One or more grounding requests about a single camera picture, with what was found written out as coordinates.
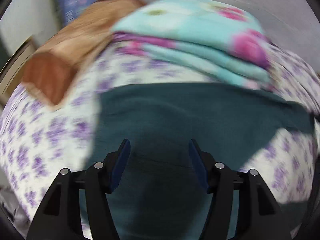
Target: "brown pillow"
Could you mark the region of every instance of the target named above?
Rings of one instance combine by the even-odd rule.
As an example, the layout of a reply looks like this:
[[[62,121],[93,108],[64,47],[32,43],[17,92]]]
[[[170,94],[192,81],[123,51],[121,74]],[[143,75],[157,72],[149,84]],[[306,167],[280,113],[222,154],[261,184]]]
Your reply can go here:
[[[40,47],[26,63],[23,85],[45,105],[57,110],[73,84],[112,40],[110,27],[145,5],[140,0],[101,0]]]
[[[77,73],[77,68],[50,52],[36,53],[25,64],[22,82],[35,97],[49,99],[57,105]]]

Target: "white wall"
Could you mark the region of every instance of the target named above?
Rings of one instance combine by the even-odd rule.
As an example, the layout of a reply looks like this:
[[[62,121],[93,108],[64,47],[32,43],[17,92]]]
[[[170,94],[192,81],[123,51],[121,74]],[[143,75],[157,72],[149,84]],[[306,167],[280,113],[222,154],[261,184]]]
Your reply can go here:
[[[0,20],[0,35],[10,55],[30,36],[42,45],[57,31],[51,0],[13,0]]]

